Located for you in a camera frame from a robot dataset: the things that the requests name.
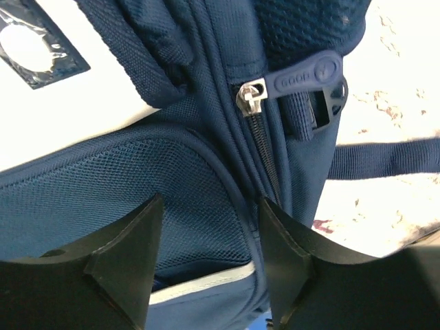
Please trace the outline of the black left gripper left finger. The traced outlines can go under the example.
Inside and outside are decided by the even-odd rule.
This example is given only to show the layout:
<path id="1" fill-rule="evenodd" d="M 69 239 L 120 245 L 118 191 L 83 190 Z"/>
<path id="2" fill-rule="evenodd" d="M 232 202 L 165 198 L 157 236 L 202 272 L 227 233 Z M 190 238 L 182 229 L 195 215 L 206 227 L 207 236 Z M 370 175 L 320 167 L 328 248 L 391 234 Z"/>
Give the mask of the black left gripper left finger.
<path id="1" fill-rule="evenodd" d="M 155 195 L 38 258 L 1 262 L 1 328 L 143 329 L 163 213 Z"/>

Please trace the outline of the navy blue student backpack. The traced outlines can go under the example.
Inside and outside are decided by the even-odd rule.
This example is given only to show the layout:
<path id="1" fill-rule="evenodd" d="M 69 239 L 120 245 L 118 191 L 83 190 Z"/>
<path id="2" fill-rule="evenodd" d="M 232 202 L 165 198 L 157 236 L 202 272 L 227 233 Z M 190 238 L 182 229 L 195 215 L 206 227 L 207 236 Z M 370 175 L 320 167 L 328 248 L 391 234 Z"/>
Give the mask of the navy blue student backpack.
<path id="1" fill-rule="evenodd" d="M 439 170 L 439 139 L 338 146 L 369 1 L 2 1 L 1 262 L 160 195 L 143 329 L 272 310 L 259 203 L 312 228 L 327 179 Z"/>

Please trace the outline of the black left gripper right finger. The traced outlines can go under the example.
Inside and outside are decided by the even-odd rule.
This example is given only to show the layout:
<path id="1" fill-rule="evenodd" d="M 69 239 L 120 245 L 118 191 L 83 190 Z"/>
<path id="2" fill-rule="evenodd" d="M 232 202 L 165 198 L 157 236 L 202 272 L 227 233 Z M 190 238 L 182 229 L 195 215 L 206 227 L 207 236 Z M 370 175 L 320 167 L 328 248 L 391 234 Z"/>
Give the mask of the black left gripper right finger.
<path id="1" fill-rule="evenodd" d="M 258 206 L 269 329 L 438 329 L 439 231 L 375 258 Z"/>

